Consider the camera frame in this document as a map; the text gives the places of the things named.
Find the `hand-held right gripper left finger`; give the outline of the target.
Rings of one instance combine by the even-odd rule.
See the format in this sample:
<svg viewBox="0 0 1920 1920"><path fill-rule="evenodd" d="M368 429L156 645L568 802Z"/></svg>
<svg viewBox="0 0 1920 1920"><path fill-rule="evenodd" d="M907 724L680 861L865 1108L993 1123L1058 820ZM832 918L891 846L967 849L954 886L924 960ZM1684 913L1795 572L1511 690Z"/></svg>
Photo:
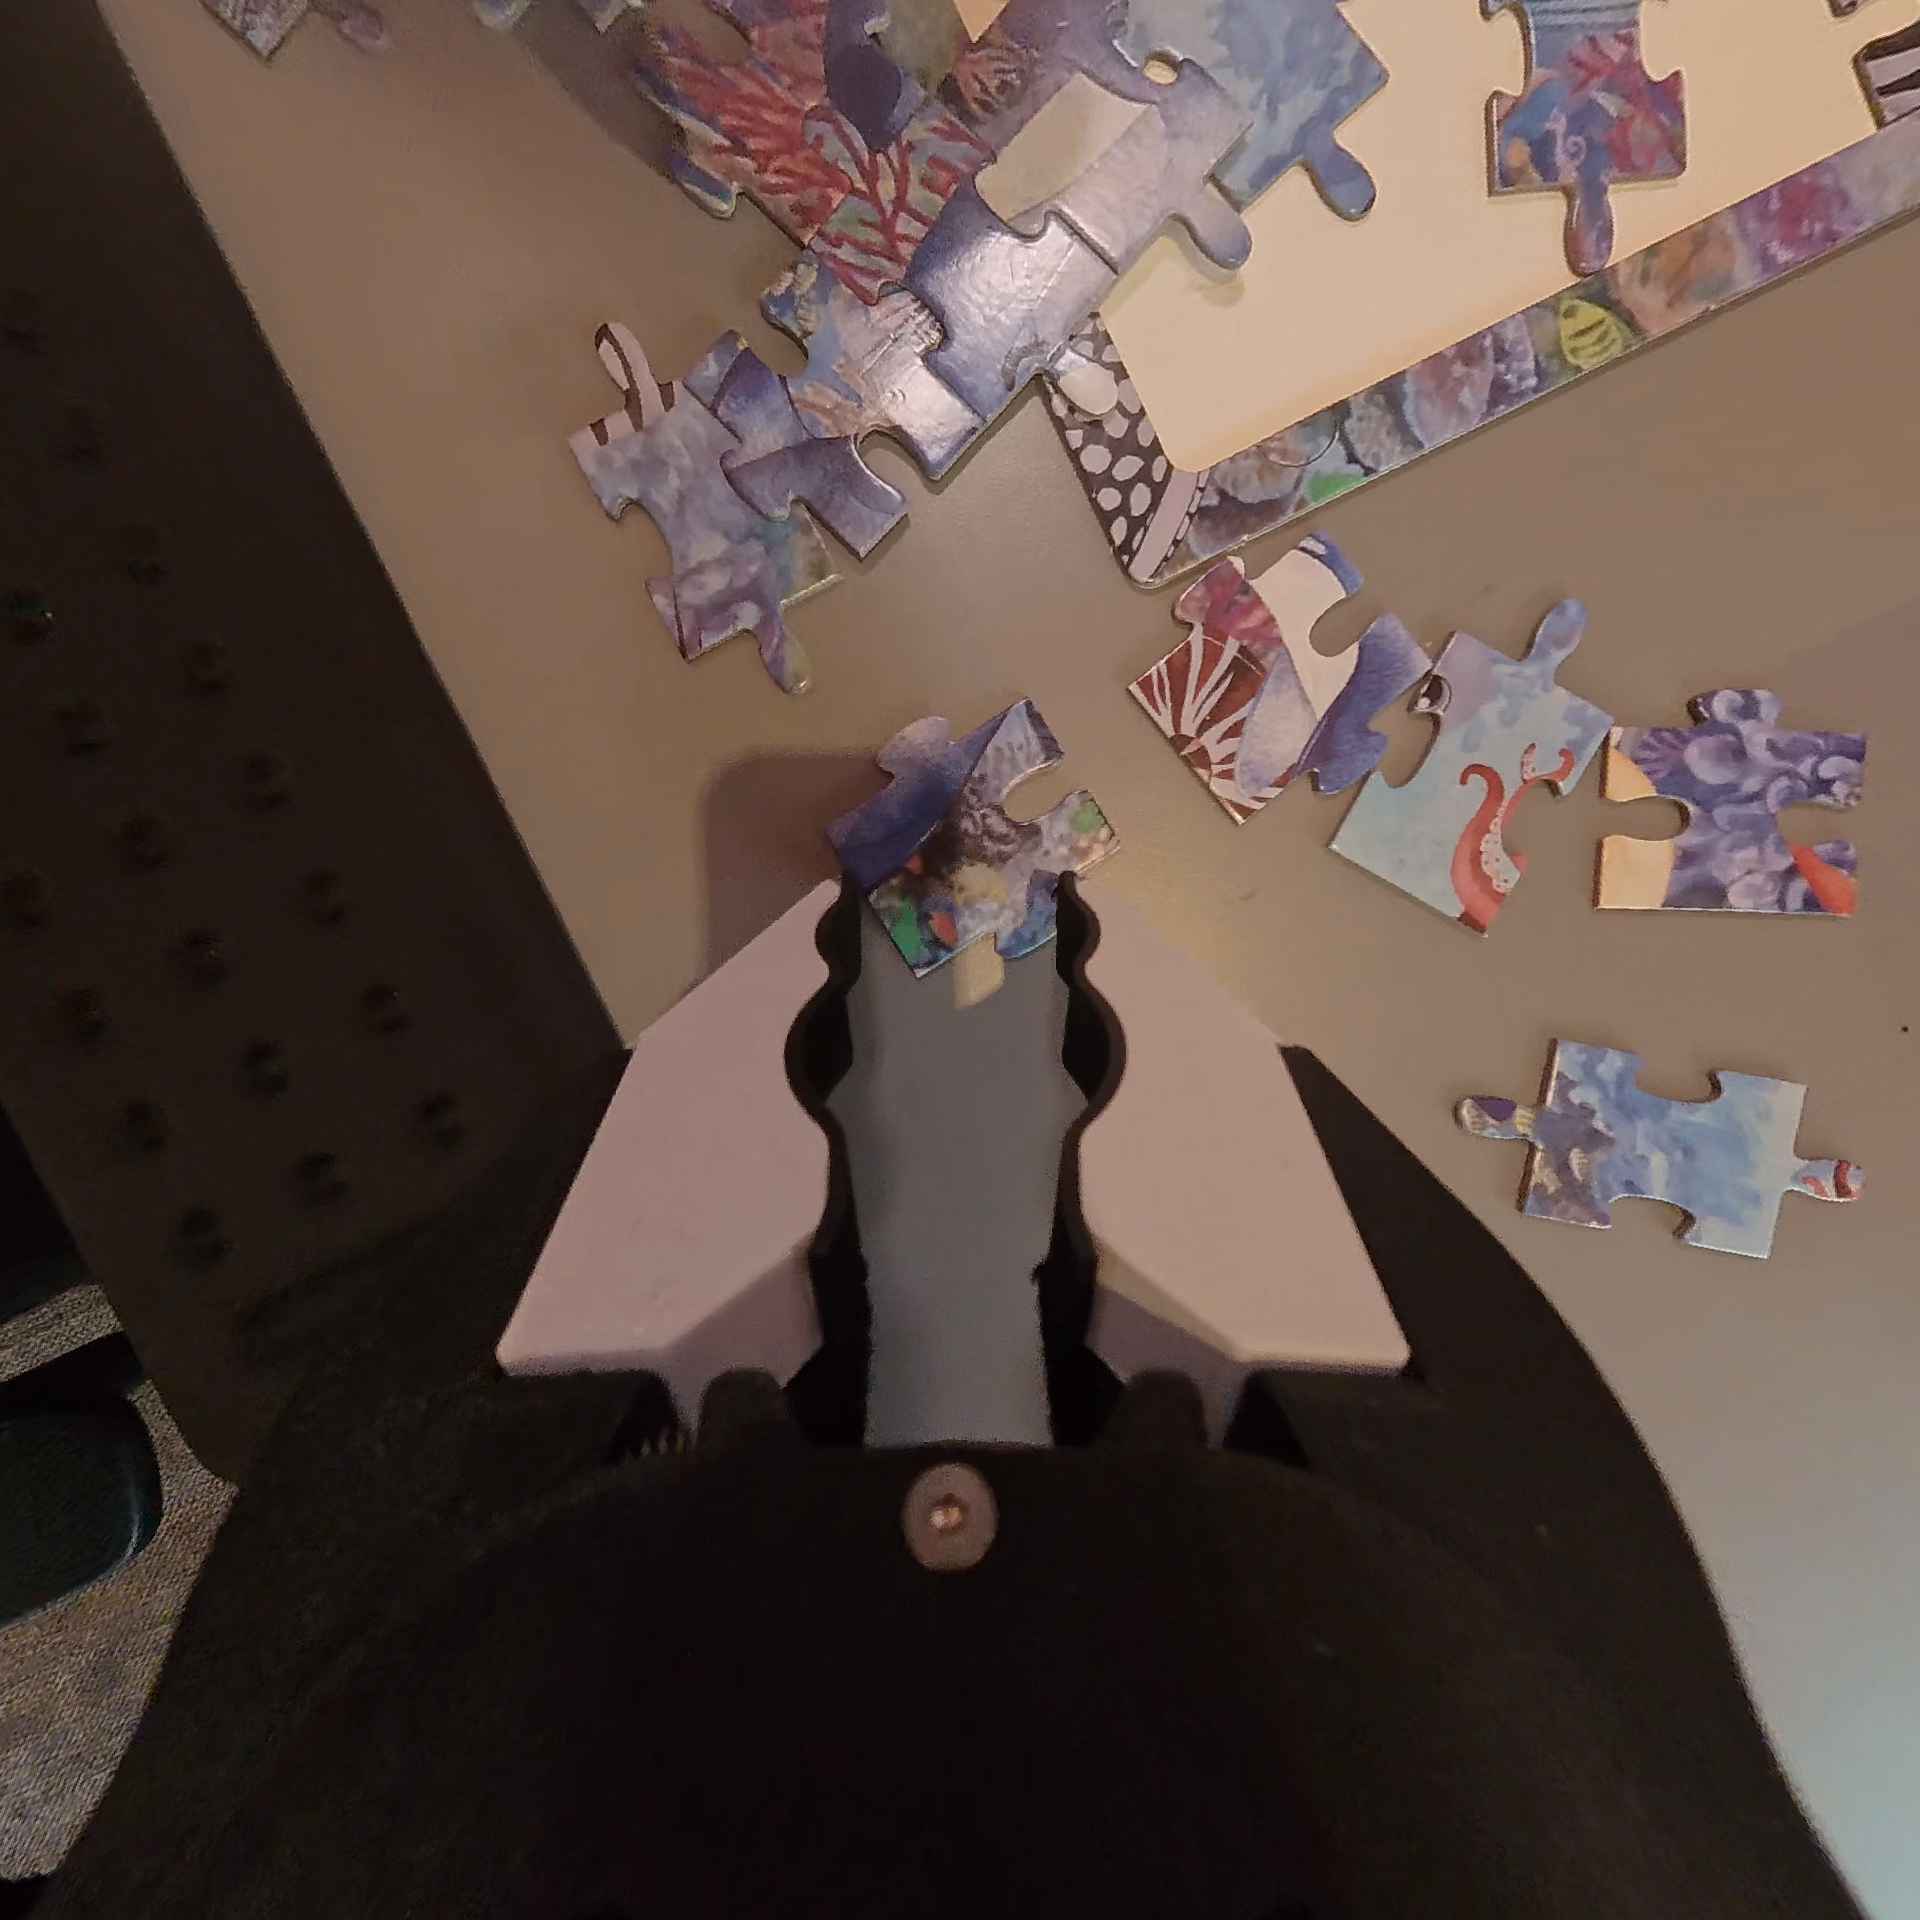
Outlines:
<svg viewBox="0 0 1920 1920"><path fill-rule="evenodd" d="M805 1433L858 1445L873 1315L848 1140L860 900L824 882L636 1040L497 1360L643 1371L689 1424L709 1381L785 1382Z"/></svg>

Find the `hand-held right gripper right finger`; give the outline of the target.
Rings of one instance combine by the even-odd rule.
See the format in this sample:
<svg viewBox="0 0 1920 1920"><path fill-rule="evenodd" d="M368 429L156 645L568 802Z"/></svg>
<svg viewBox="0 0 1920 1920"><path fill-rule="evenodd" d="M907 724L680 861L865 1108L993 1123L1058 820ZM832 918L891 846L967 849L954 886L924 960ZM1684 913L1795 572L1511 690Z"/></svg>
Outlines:
<svg viewBox="0 0 1920 1920"><path fill-rule="evenodd" d="M1279 1037L1132 905L1063 881L1063 1140L1036 1285L1058 1445L1146 1371L1220 1437L1264 1370L1396 1373L1409 1342Z"/></svg>

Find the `blue bubble coral puzzle piece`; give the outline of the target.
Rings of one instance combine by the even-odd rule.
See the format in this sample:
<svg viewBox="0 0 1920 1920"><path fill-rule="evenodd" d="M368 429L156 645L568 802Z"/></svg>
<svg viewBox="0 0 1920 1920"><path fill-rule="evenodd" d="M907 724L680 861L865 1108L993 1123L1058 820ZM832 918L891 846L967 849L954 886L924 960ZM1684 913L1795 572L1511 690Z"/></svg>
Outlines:
<svg viewBox="0 0 1920 1920"><path fill-rule="evenodd" d="M1861 802L1866 737L1799 729L1764 688L1716 688L1691 699L1691 726L1613 726L1601 769L1612 802L1668 801L1681 835L1601 842L1595 904L1613 909L1740 915L1857 913L1852 843L1795 846L1784 810Z"/></svg>

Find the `ocean jigsaw puzzle frame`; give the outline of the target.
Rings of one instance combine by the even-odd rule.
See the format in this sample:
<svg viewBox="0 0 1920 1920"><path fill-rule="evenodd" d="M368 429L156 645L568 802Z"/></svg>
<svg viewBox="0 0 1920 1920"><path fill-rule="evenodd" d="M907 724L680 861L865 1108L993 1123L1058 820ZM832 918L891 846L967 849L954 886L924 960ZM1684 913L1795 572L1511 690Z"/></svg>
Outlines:
<svg viewBox="0 0 1920 1920"><path fill-rule="evenodd" d="M1537 397L1915 217L1915 112L1880 128L1857 50L1915 4L1642 4L1684 77L1688 172L1619 181L1607 267L1576 276L1560 189L1495 196L1487 106L1521 91L1517 4L1349 4L1387 82L1336 133L1376 204L1337 217L1303 164L1251 205L1234 276L1156 242L1104 305L1178 483L1159 588Z"/></svg>

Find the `blue striped coral puzzle piece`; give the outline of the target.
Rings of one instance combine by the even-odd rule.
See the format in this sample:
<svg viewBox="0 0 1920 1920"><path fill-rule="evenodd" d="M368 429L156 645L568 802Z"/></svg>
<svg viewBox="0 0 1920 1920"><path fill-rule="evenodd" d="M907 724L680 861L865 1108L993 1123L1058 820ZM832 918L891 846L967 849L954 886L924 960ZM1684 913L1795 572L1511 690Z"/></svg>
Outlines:
<svg viewBox="0 0 1920 1920"><path fill-rule="evenodd" d="M1619 181L1688 172L1684 77L1652 77L1642 57L1642 3L1521 3L1528 81L1487 106L1495 196L1560 189L1569 200L1569 267L1607 267Z"/></svg>

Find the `light blue seahorse puzzle piece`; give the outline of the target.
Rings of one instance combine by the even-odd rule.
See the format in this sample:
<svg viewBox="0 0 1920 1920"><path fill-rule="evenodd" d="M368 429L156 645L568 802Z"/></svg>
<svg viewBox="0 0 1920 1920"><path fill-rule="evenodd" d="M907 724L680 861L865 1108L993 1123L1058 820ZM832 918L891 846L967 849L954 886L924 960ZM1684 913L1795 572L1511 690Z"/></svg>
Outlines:
<svg viewBox="0 0 1920 1920"><path fill-rule="evenodd" d="M1613 724L1557 681L1586 622L1583 604L1557 604L1524 658L1453 636L1416 699L1439 723L1429 754L1403 785L1369 774L1331 853L1488 930L1524 870L1505 843L1511 816L1531 786L1578 782Z"/></svg>

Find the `purple red fan puzzle piece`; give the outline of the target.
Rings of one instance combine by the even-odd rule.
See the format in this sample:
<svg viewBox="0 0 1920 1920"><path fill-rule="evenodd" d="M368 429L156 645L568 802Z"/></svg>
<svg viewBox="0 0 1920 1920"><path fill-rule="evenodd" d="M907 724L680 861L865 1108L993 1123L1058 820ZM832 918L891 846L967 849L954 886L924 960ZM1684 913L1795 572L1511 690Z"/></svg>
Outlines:
<svg viewBox="0 0 1920 1920"><path fill-rule="evenodd" d="M1132 692L1234 820L1297 778L1323 796L1365 779L1386 754L1373 714L1431 672L1393 616L1340 657L1312 646L1312 625L1357 588L1356 564L1309 536L1256 578L1220 561L1175 601L1188 636Z"/></svg>

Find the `dark perforated panel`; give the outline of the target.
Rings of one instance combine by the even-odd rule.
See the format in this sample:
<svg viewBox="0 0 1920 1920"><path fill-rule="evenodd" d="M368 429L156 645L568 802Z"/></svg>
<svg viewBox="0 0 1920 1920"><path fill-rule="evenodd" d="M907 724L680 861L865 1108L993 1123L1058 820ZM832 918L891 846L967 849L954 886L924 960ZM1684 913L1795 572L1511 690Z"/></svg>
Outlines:
<svg viewBox="0 0 1920 1920"><path fill-rule="evenodd" d="M237 1477L621 1049L96 4L5 4L5 1110Z"/></svg>

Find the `lavender zebra-tab puzzle piece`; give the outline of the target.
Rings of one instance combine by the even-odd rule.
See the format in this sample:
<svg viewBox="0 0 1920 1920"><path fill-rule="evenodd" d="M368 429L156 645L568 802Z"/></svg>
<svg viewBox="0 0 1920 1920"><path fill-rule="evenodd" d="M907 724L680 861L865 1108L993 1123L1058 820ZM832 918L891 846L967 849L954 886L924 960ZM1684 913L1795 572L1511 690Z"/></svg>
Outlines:
<svg viewBox="0 0 1920 1920"><path fill-rule="evenodd" d="M834 584L832 556L805 507L776 518L737 492L725 454L744 443L712 409L728 374L768 374L768 366L725 331L682 384L666 387L621 322L600 328L594 347L621 404L570 448L609 517L644 507L666 540L671 574L647 593L683 658L751 633L776 684L802 692L809 660L785 606Z"/></svg>

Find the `light blue splash puzzle piece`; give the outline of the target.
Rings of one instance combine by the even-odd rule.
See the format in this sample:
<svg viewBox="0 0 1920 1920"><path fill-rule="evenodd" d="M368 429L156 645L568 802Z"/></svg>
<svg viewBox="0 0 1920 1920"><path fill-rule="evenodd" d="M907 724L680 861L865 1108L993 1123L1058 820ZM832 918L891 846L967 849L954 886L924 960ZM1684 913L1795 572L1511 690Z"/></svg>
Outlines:
<svg viewBox="0 0 1920 1920"><path fill-rule="evenodd" d="M1220 3L1213 50L1199 59L1252 126L1216 166L1237 209L1303 164L1321 200L1346 221L1376 204L1371 173L1337 141L1337 128L1386 85L1387 74L1340 3Z"/></svg>

